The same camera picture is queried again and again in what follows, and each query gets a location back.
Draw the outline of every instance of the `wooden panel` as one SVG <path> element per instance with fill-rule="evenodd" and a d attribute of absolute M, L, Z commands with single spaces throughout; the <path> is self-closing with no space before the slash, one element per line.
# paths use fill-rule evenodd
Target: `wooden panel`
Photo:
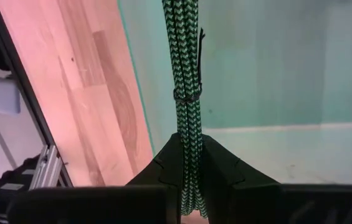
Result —
<path fill-rule="evenodd" d="M 0 0 L 75 185 L 122 185 L 152 159 L 116 0 Z"/>

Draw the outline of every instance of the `wood grain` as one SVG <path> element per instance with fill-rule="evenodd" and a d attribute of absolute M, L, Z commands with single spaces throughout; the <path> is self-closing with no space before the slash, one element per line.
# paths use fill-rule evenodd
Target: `wood grain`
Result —
<path fill-rule="evenodd" d="M 74 185 L 123 185 L 152 159 L 115 0 L 0 0 Z"/>

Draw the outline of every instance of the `black zip tie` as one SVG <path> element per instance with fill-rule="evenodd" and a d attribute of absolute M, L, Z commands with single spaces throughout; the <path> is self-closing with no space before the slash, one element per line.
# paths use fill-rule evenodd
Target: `black zip tie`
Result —
<path fill-rule="evenodd" d="M 206 34 L 203 32 L 203 29 L 201 28 L 201 31 L 199 33 L 199 51 L 198 51 L 198 82 L 199 82 L 199 91 L 189 97 L 189 98 L 180 98 L 176 94 L 176 89 L 173 90 L 173 98 L 176 100 L 176 102 L 180 103 L 192 103 L 194 101 L 199 100 L 199 97 L 201 97 L 202 94 L 202 74 L 201 74 L 201 57 L 202 57 L 202 40 L 206 36 Z"/>

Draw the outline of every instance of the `green and black braided cable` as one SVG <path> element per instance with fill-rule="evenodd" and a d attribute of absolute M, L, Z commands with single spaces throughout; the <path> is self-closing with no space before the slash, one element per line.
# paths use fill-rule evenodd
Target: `green and black braided cable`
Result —
<path fill-rule="evenodd" d="M 162 0 L 162 3 L 174 76 L 177 129 L 184 149 L 181 213 L 189 215 L 193 210 L 200 210 L 201 216 L 206 218 L 205 203 L 199 190 L 202 83 L 198 65 L 198 0 Z"/>

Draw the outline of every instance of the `black frame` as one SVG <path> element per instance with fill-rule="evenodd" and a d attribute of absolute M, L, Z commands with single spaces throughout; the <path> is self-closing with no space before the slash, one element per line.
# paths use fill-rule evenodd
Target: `black frame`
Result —
<path fill-rule="evenodd" d="M 52 136 L 47 121 L 44 118 L 39 102 L 37 101 L 32 85 L 26 75 L 26 71 L 22 65 L 21 59 L 19 58 L 14 42 L 11 39 L 1 13 L 0 49 L 4 56 L 5 62 L 8 64 L 12 72 L 12 78 L 17 83 L 18 89 L 21 92 L 21 96 L 25 101 L 26 107 L 29 110 L 43 144 L 55 145 L 54 137 Z M 60 179 L 62 179 L 62 182 L 66 183 L 68 187 L 73 187 L 68 172 L 64 166 L 61 169 Z"/>

